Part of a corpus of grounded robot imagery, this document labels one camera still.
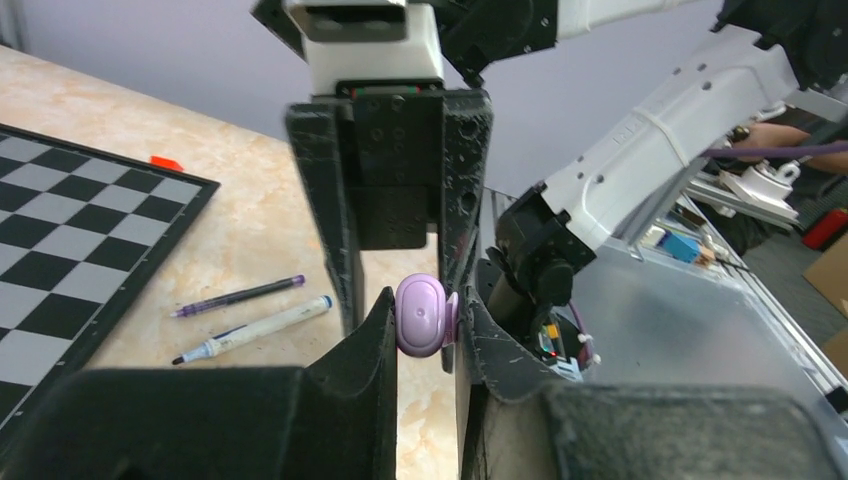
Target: red object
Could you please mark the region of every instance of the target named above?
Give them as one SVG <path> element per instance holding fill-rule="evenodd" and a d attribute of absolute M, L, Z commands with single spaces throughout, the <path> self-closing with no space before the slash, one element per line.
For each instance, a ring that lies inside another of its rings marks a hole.
<path fill-rule="evenodd" d="M 848 225 L 848 210 L 841 208 L 825 215 L 804 235 L 804 245 L 819 250 L 828 240 Z"/>
<path fill-rule="evenodd" d="M 167 168 L 168 170 L 173 170 L 175 172 L 183 172 L 183 166 L 180 165 L 180 162 L 171 160 L 170 158 L 153 155 L 150 157 L 150 164 L 156 165 L 157 167 Z"/>

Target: purple pen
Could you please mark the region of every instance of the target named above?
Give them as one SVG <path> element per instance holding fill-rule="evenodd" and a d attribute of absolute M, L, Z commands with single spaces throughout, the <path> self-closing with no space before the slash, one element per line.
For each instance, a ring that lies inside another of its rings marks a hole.
<path fill-rule="evenodd" d="M 306 277 L 304 277 L 303 275 L 297 275 L 291 278 L 284 278 L 282 280 L 278 280 L 274 283 L 269 283 L 267 285 L 260 285 L 258 287 L 248 288 L 247 290 L 228 293 L 226 295 L 221 295 L 220 297 L 210 298 L 209 300 L 203 300 L 201 302 L 186 305 L 177 310 L 176 312 L 172 313 L 171 316 L 177 318 L 185 318 L 194 315 L 199 315 L 203 312 L 208 312 L 209 310 L 214 310 L 216 308 L 226 307 L 227 305 L 233 305 L 235 303 L 244 302 L 245 300 L 250 300 L 251 298 L 260 297 L 269 293 L 279 292 L 281 290 L 286 290 L 292 287 L 299 287 L 303 285 L 305 281 Z"/>

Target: gray wall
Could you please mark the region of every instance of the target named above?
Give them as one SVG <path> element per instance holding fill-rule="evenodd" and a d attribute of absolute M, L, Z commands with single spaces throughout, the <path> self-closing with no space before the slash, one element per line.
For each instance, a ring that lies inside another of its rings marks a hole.
<path fill-rule="evenodd" d="M 257 132 L 284 138 L 284 106 L 309 94 L 306 66 L 252 19 L 253 0 L 22 3 L 30 53 Z M 719 6 L 630 19 L 491 67 L 489 186 L 519 194 L 579 156 L 688 56 Z"/>

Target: purple object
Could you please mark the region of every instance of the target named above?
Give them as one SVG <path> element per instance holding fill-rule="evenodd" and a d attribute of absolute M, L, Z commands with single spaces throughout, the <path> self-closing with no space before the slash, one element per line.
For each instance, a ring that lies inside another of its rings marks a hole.
<path fill-rule="evenodd" d="M 260 285 L 258 287 L 248 288 L 247 290 L 228 293 L 226 295 L 221 295 L 220 297 L 210 298 L 209 300 L 203 300 L 202 302 L 186 305 L 181 309 L 177 310 L 176 312 L 172 313 L 171 316 L 185 318 L 194 315 L 199 315 L 203 312 L 208 312 L 209 310 L 214 310 L 216 308 L 226 307 L 227 305 L 244 302 L 245 300 L 250 300 L 251 298 L 261 297 L 262 295 L 268 295 L 269 293 L 279 292 L 280 290 L 286 290 L 292 287 L 299 287 L 303 285 L 305 281 L 306 277 L 304 277 L 303 275 L 297 275 L 291 278 L 284 278 L 282 280 L 278 280 L 274 283 L 269 283 L 267 285 Z"/>
<path fill-rule="evenodd" d="M 711 148 L 701 154 L 702 157 L 769 157 L 769 158 L 801 158 L 807 156 L 829 155 L 848 151 L 848 143 L 831 143 L 828 145 L 809 145 L 802 147 L 772 147 L 772 148 Z"/>
<path fill-rule="evenodd" d="M 395 295 L 395 322 L 400 350 L 411 357 L 429 357 L 454 340 L 459 295 L 445 298 L 445 289 L 425 273 L 406 277 Z"/>

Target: table surface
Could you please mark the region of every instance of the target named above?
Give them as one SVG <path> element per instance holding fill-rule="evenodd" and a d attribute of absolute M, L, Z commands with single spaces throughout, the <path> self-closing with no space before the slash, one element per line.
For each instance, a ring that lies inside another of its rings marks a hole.
<path fill-rule="evenodd" d="M 221 182 L 88 368 L 172 368 L 177 354 L 212 334 L 317 295 L 333 295 L 285 142 L 2 47 L 0 123 L 139 160 L 172 158 L 187 173 Z M 383 286 L 437 270 L 432 241 L 422 250 L 368 252 L 363 263 L 369 303 Z M 302 288 L 190 319 L 169 317 L 180 304 L 298 273 L 307 279 Z M 333 310 L 182 368 L 308 365 L 340 339 L 339 313 Z M 398 358 L 398 479 L 456 477 L 453 382 L 438 356 Z"/>

